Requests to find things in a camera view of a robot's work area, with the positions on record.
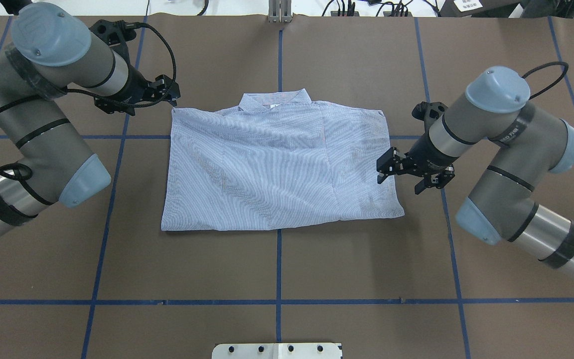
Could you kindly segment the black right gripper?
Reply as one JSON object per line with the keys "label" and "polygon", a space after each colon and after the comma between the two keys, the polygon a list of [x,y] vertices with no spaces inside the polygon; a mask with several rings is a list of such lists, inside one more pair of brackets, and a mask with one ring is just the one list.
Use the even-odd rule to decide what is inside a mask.
{"label": "black right gripper", "polygon": [[421,102],[412,109],[412,117],[423,121],[425,132],[405,154],[401,155],[392,146],[378,157],[377,184],[389,177],[412,175],[421,178],[414,187],[415,194],[419,195],[428,188],[443,189],[455,177],[456,158],[440,152],[429,139],[430,127],[440,122],[446,109],[442,102]]}

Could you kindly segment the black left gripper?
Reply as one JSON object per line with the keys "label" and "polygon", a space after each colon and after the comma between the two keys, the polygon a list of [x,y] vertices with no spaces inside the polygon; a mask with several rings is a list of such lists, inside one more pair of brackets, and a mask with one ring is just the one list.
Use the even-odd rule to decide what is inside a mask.
{"label": "black left gripper", "polygon": [[[150,30],[168,50],[172,76],[159,75],[154,80],[146,78],[130,62],[128,41],[136,38],[137,30]],[[110,22],[99,20],[90,30],[113,51],[111,73],[100,84],[89,88],[94,105],[107,114],[122,112],[135,115],[137,108],[146,108],[161,102],[177,106],[181,90],[177,83],[177,62],[168,41],[152,25],[144,22]]]}

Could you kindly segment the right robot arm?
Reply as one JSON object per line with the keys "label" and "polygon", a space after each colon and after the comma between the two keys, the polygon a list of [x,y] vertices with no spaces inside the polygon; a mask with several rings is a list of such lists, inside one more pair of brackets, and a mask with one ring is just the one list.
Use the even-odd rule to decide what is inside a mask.
{"label": "right robot arm", "polygon": [[514,243],[540,263],[574,277],[574,221],[532,198],[546,174],[574,166],[574,127],[532,102],[525,75],[493,66],[451,105],[421,102],[412,116],[424,133],[407,153],[392,147],[376,161],[377,182],[394,175],[421,178],[416,194],[444,188],[453,164],[481,140],[499,147],[456,213],[462,229],[495,245]]}

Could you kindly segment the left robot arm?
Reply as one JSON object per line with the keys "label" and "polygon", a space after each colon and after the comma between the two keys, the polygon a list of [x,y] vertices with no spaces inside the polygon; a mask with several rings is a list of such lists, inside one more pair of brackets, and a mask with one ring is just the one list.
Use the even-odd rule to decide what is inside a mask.
{"label": "left robot arm", "polygon": [[16,19],[0,51],[0,237],[59,202],[76,207],[109,186],[111,175],[56,100],[91,96],[107,114],[135,115],[180,97],[172,75],[146,80],[128,41],[145,22],[99,20],[87,27],[49,2],[3,0]]}

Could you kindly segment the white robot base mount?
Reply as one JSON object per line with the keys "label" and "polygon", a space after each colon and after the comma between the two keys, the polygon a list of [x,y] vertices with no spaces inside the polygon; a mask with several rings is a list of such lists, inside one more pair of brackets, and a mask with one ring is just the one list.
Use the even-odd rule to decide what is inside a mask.
{"label": "white robot base mount", "polygon": [[339,343],[241,343],[215,346],[212,359],[342,359]]}

